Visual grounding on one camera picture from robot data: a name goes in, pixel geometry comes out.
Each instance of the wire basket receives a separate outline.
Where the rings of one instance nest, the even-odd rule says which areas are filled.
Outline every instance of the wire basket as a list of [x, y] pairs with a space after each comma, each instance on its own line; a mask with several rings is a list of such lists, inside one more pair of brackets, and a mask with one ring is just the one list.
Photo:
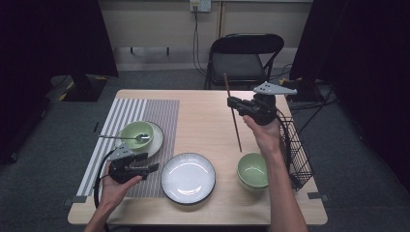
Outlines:
[[[296, 132], [295, 125], [293, 124], [293, 119], [289, 117], [280, 117], [285, 125], [285, 129], [288, 131], [290, 138], [290, 154], [291, 154], [291, 164], [289, 168], [289, 178], [291, 181], [292, 188], [295, 190], [301, 189], [305, 183], [313, 176], [313, 170], [310, 166], [308, 160], [308, 154], [303, 148], [303, 142], [299, 139]], [[282, 136], [282, 142], [284, 138], [284, 130], [280, 130]], [[282, 143], [281, 150], [283, 153], [283, 158], [286, 161], [286, 152], [284, 149], [287, 147]]]

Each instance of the plate rim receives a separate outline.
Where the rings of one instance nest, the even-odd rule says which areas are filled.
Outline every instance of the plate rim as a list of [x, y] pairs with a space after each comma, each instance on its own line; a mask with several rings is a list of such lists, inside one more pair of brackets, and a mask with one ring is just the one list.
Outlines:
[[[179, 201], [176, 201], [176, 200], [172, 199], [171, 197], [169, 197], [169, 195], [168, 195], [168, 194], [166, 193], [166, 191], [163, 189], [163, 184], [162, 184], [162, 173], [163, 173], [163, 170], [165, 169], [165, 167], [166, 167], [172, 160], [176, 159], [177, 157], [182, 156], [182, 155], [187, 155], [187, 154], [194, 154], [194, 155], [196, 155], [196, 156], [200, 156], [200, 157], [204, 158], [206, 161], [209, 162], [209, 164], [211, 164], [212, 169], [213, 169], [213, 171], [214, 171], [214, 184], [212, 185], [211, 190], [210, 190], [210, 191], [207, 193], [207, 195], [206, 195], [205, 197], [203, 197], [202, 199], [200, 199], [200, 200], [198, 200], [198, 201], [190, 202], [190, 203], [179, 202]], [[181, 154], [178, 154], [177, 156], [175, 156], [175, 157], [171, 158], [170, 160], [168, 160], [168, 161], [166, 162], [166, 164], [163, 166], [162, 171], [161, 171], [161, 189], [162, 189], [163, 193], [164, 193], [164, 194], [166, 195], [166, 197], [167, 197], [169, 200], [171, 200], [172, 202], [175, 202], [175, 203], [177, 203], [177, 204], [179, 204], [179, 205], [183, 205], [183, 206], [196, 205], [196, 204], [199, 204], [199, 203], [203, 202], [204, 200], [208, 199], [208, 197], [209, 197], [209, 196], [211, 195], [211, 193], [214, 191], [214, 188], [215, 188], [215, 185], [216, 185], [216, 184], [217, 184], [217, 171], [215, 170], [215, 167], [212, 165], [212, 163], [211, 163], [208, 159], [206, 159], [206, 157], [204, 157], [204, 156], [202, 156], [202, 155], [200, 155], [200, 154], [197, 154], [197, 153], [181, 153]]]

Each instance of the bowl rim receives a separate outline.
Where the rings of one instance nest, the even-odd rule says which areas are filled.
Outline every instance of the bowl rim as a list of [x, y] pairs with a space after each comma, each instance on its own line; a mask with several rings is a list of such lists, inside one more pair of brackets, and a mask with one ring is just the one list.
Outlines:
[[133, 122], [130, 122], [130, 123], [126, 124], [126, 125], [123, 126], [123, 128], [120, 130], [120, 132], [119, 132], [118, 135], [121, 136], [122, 133], [123, 133], [123, 131], [124, 131], [124, 129], [125, 129], [126, 127], [129, 127], [129, 126], [134, 125], [134, 124], [140, 124], [140, 123], [143, 123], [143, 124], [146, 124], [146, 125], [149, 126], [150, 132], [151, 132], [151, 136], [150, 136], [150, 138], [148, 139], [148, 141], [146, 141], [145, 143], [140, 143], [139, 146], [136, 146], [136, 147], [132, 146], [132, 147], [130, 147], [131, 149], [141, 149], [141, 148], [144, 148], [144, 147], [146, 147], [147, 145], [149, 145], [149, 144], [152, 142], [153, 138], [154, 138], [154, 128], [153, 128], [153, 126], [151, 125], [150, 122], [148, 122], [148, 121], [143, 121], [143, 120], [137, 120], [137, 121], [133, 121]]
[[240, 166], [241, 161], [242, 161], [245, 157], [253, 156], [253, 155], [258, 155], [259, 157], [261, 157], [262, 160], [265, 162], [265, 165], [266, 165], [266, 161], [263, 159], [263, 157], [262, 157], [261, 154], [255, 153], [255, 152], [253, 152], [253, 153], [247, 153], [247, 154], [245, 154], [244, 156], [242, 156], [242, 157], [240, 158], [240, 160], [238, 161], [237, 171], [236, 171], [236, 172], [237, 172], [237, 176], [239, 177], [240, 181], [241, 181], [244, 185], [248, 186], [249, 188], [252, 188], [252, 189], [263, 189], [263, 188], [266, 188], [266, 187], [269, 185], [268, 177], [267, 177], [268, 174], [267, 174], [266, 172], [265, 172], [265, 174], [266, 174], [266, 184], [262, 184], [262, 185], [255, 185], [255, 184], [253, 184], [253, 183], [248, 182], [248, 181], [241, 175], [241, 173], [240, 173], [240, 170], [239, 170], [240, 168], [239, 168], [239, 166]]

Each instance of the chair seat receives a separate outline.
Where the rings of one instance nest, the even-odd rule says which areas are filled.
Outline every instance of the chair seat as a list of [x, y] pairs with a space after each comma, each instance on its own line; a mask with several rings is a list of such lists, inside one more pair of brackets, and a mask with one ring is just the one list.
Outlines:
[[212, 64], [215, 82], [223, 82], [224, 73], [229, 82], [266, 80], [262, 62], [257, 54], [214, 53]]

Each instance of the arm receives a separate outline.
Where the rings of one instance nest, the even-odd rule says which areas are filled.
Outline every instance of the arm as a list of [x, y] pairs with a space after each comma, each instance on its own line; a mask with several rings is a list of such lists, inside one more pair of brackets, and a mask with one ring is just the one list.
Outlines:
[[244, 122], [253, 131], [260, 153], [266, 161], [271, 198], [271, 230], [308, 231], [280, 151], [278, 120], [263, 127], [257, 125], [249, 116], [244, 116]]
[[[109, 163], [106, 165], [105, 173], [108, 173]], [[142, 177], [136, 176], [123, 185], [118, 184], [110, 176], [102, 179], [102, 197], [99, 207], [94, 212], [84, 232], [101, 232], [111, 213], [123, 201], [127, 191], [142, 180]]]

